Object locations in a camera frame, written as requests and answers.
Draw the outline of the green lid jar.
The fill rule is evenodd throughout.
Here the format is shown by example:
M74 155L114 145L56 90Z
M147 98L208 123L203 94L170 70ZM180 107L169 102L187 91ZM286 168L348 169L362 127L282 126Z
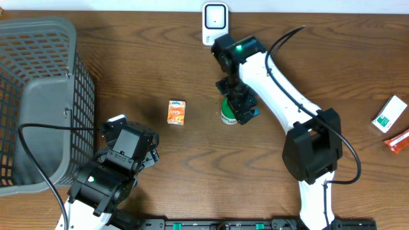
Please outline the green lid jar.
M232 110L230 109L228 105L228 99L225 98L222 102L221 106L221 114L220 118L223 123L227 125L235 125L237 124L237 120L235 118L235 115L233 114Z

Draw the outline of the orange small carton box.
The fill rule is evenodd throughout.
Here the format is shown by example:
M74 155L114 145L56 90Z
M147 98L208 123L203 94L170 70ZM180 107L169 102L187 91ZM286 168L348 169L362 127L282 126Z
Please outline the orange small carton box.
M182 100L170 100L168 107L167 123L172 125L184 125L186 102Z

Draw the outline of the white green box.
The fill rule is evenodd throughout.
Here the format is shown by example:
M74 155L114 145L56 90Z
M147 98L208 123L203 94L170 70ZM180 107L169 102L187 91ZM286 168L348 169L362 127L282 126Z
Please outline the white green box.
M389 98L371 123L381 132L387 133L406 108L407 104L394 95Z

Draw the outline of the orange Top chocolate bar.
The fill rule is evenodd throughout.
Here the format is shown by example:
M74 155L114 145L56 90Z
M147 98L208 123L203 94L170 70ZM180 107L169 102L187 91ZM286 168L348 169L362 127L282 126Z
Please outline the orange Top chocolate bar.
M394 154L398 154L401 150L408 147L408 136L409 136L409 129L405 130L403 133L384 141L387 147L393 152Z

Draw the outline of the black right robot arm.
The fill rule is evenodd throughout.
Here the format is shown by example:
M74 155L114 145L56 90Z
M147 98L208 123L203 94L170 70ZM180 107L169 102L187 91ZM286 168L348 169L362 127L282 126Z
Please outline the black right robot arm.
M337 162L343 155L336 133L341 120L333 109L321 110L283 76L254 36L239 42L225 34L211 52L227 77L216 83L227 106L241 125L255 118L262 100L286 134L282 159L300 188L300 219L308 229L325 229L334 221L330 189Z

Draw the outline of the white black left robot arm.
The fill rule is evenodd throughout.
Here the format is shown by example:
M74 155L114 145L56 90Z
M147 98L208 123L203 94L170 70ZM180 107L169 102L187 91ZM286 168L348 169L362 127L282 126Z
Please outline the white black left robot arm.
M82 166L68 191L56 229L138 229L140 220L118 209L138 174L159 160L159 135L149 131L106 134L107 147Z

